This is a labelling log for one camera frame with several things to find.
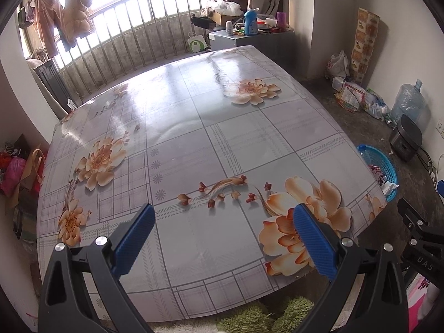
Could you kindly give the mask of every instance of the shopping bag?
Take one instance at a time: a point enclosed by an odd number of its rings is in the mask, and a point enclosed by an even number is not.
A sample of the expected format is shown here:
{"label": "shopping bag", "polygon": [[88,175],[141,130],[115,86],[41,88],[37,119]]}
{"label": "shopping bag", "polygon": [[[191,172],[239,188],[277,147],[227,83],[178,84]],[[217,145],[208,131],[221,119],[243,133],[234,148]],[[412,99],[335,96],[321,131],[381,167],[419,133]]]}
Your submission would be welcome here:
{"label": "shopping bag", "polygon": [[195,33],[190,32],[188,36],[190,37],[188,39],[188,46],[190,47],[191,52],[203,51],[208,47],[202,35],[196,36]]}

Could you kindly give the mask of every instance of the table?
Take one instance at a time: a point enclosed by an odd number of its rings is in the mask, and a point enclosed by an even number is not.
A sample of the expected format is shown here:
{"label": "table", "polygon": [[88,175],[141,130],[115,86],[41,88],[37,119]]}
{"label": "table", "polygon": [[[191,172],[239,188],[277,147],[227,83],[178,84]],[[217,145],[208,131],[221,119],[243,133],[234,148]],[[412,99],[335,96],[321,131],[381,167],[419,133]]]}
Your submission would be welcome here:
{"label": "table", "polygon": [[38,203],[42,277],[58,236],[90,244],[146,201],[156,225],[120,282],[148,322],[223,312],[305,275],[298,202],[353,238],[386,205],[339,125],[252,46],[148,71],[61,121]]}
{"label": "table", "polygon": [[287,72],[294,70],[296,63],[296,35],[294,31],[273,34],[227,36],[226,30],[210,32],[211,50],[218,51],[251,45],[273,60]]}

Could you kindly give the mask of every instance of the cardboard box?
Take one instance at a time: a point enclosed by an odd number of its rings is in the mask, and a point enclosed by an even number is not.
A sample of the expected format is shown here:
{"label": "cardboard box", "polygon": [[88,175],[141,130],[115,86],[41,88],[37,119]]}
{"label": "cardboard box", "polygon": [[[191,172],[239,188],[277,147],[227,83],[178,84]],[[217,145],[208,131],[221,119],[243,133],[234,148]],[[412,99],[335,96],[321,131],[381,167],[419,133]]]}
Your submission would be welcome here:
{"label": "cardboard box", "polygon": [[241,16],[230,16],[230,15],[221,15],[218,12],[213,12],[211,16],[209,16],[215,23],[220,26],[225,26],[227,21],[231,21],[233,19],[240,19]]}

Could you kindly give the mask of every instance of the concrete floor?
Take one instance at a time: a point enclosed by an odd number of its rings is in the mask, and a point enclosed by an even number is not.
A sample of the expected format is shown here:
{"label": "concrete floor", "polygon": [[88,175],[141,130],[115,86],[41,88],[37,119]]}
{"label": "concrete floor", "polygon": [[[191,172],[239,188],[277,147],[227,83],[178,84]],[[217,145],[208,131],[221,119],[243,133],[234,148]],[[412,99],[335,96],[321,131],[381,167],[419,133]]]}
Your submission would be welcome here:
{"label": "concrete floor", "polygon": [[[397,211],[397,202],[405,198],[431,226],[444,228],[444,205],[435,192],[427,170],[418,157],[408,163],[389,155],[389,136],[392,131],[386,123],[376,120],[364,111],[350,113],[336,103],[335,90],[324,78],[301,82],[308,91],[333,116],[351,141],[357,146],[367,144],[386,154],[393,163],[399,181],[396,197],[358,237],[360,246],[379,249],[390,243],[398,256],[401,255],[410,235]],[[274,292],[261,300],[266,306],[279,304],[285,297],[302,295],[316,302],[324,293],[328,280],[317,272],[311,272],[293,284]]]}

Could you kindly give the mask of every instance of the white wall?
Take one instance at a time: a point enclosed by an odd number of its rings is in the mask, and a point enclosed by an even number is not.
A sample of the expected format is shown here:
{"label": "white wall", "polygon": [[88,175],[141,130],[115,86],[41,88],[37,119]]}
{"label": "white wall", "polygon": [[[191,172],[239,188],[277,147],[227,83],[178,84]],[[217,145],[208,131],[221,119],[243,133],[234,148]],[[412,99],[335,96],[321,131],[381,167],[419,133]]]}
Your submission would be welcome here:
{"label": "white wall", "polygon": [[323,76],[331,55],[350,55],[356,29],[354,0],[314,0],[313,34],[307,78]]}
{"label": "white wall", "polygon": [[289,24],[297,39],[297,77],[323,76],[331,55],[351,52],[356,15],[354,0],[289,0]]}
{"label": "white wall", "polygon": [[23,57],[15,16],[11,17],[0,35],[0,62],[23,111],[46,142],[50,143],[58,119],[43,97]]}
{"label": "white wall", "polygon": [[383,22],[370,60],[369,72],[373,71],[364,83],[392,106],[402,84],[421,79],[432,115],[423,147],[436,165],[444,153],[444,139],[435,129],[437,120],[444,119],[444,34],[422,0],[355,1],[356,7],[378,14]]}
{"label": "white wall", "polygon": [[313,33],[314,0],[289,0],[289,25],[296,34],[294,74],[306,77]]}
{"label": "white wall", "polygon": [[12,231],[12,212],[7,215],[4,213],[3,195],[0,195],[0,258],[0,285],[18,315],[36,332],[33,318],[26,314],[37,317],[39,311],[29,268],[30,260]]}

